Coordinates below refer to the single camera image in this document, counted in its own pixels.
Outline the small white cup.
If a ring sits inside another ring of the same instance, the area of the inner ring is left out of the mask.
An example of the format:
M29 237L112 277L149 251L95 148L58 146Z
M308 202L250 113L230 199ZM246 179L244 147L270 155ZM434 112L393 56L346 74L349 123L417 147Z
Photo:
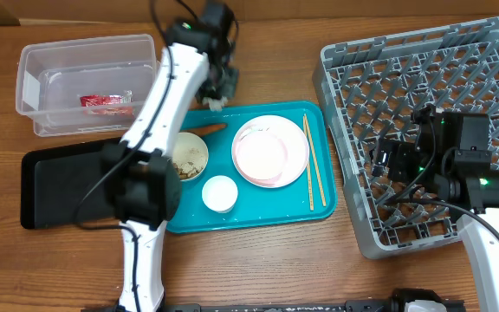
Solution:
M227 213L234 207L238 196L237 185L233 179L217 175L208 179L202 189L204 205L217 213Z

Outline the red foil wrapper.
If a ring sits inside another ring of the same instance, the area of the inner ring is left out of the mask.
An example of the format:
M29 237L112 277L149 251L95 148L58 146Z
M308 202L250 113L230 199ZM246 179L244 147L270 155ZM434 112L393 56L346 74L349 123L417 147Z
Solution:
M133 93L125 90L122 94L91 94L80 98L81 106L85 107L86 114L93 115L133 115L131 105Z

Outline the white napkin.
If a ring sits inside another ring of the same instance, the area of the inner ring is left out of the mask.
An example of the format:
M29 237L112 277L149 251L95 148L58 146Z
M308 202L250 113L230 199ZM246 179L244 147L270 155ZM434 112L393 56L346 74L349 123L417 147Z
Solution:
M228 104L228 99L226 97L221 97L220 99L204 97L202 104L207 106L211 111L220 112Z

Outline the pink shallow bowl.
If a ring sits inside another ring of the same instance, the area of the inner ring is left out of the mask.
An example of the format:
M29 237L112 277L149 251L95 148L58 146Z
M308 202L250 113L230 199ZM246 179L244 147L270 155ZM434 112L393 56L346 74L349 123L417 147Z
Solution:
M287 147L269 131L246 129L234 139L232 149L238 171L255 181L278 179L288 161Z

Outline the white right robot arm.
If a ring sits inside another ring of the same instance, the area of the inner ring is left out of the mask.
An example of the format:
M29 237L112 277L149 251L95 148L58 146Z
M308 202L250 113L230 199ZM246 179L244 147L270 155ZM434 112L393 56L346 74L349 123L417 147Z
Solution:
M379 140L372 174L404 182L385 204L436 205L449 210L473 269L483 311L499 311L499 171L483 140Z

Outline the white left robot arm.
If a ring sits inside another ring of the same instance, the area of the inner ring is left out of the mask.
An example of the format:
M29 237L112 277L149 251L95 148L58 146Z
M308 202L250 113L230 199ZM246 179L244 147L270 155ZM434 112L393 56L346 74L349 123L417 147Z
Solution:
M103 189L124 243L124 284L113 311L158 311L167 223L178 209L181 182L172 150L191 101L222 109L233 98L237 69L230 66L239 23L231 14L179 19L160 32L161 66L138 119L116 145L104 146Z

